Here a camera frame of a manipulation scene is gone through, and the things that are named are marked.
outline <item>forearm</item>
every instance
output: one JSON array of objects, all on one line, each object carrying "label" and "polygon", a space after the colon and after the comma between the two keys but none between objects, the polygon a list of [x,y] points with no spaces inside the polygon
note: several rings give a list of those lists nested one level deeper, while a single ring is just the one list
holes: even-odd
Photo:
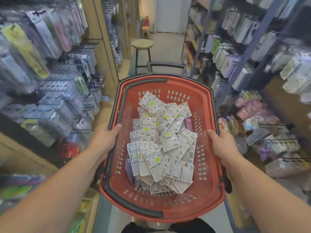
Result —
[{"label": "forearm", "polygon": [[228,174],[235,191],[261,232],[309,232],[311,207],[246,159],[229,163]]},{"label": "forearm", "polygon": [[85,150],[0,218],[0,232],[65,232],[93,180],[100,154]]}]

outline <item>hand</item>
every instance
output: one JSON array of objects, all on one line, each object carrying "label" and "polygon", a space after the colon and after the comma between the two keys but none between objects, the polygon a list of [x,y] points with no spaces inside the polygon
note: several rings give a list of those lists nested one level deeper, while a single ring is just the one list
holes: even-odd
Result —
[{"label": "hand", "polygon": [[220,130],[220,135],[218,136],[213,130],[208,130],[207,132],[213,141],[215,154],[220,157],[221,163],[226,168],[228,168],[233,160],[242,157],[236,146],[234,137],[230,133]]},{"label": "hand", "polygon": [[93,154],[100,155],[101,161],[104,161],[108,156],[108,152],[115,146],[116,137],[121,128],[122,125],[118,124],[109,131],[108,123],[100,125],[93,134],[87,149]]}]

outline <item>round stool seat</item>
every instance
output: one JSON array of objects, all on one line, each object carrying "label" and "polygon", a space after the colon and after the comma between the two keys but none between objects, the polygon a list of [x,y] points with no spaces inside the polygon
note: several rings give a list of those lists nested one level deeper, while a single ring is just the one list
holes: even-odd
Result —
[{"label": "round stool seat", "polygon": [[136,39],[132,41],[132,46],[138,50],[147,50],[151,48],[153,45],[153,42],[148,39]]}]

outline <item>door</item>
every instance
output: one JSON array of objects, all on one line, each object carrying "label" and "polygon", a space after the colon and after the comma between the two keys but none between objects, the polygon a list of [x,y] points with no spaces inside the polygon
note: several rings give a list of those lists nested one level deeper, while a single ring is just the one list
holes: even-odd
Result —
[{"label": "door", "polygon": [[158,0],[157,32],[178,33],[182,0]]}]

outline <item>small chair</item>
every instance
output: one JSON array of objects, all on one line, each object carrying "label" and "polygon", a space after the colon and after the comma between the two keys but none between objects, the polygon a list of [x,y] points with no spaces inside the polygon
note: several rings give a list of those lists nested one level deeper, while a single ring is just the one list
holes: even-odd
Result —
[{"label": "small chair", "polygon": [[138,63],[138,50],[148,50],[149,62],[151,62],[150,48],[153,42],[148,39],[136,39],[132,41],[132,46],[136,49],[136,62],[135,62],[135,75],[137,75],[137,68],[146,68],[147,66],[137,65]]},{"label": "small chair", "polygon": [[147,38],[150,39],[150,29],[149,29],[149,26],[142,26],[142,38],[145,37],[145,33],[147,34]]}]

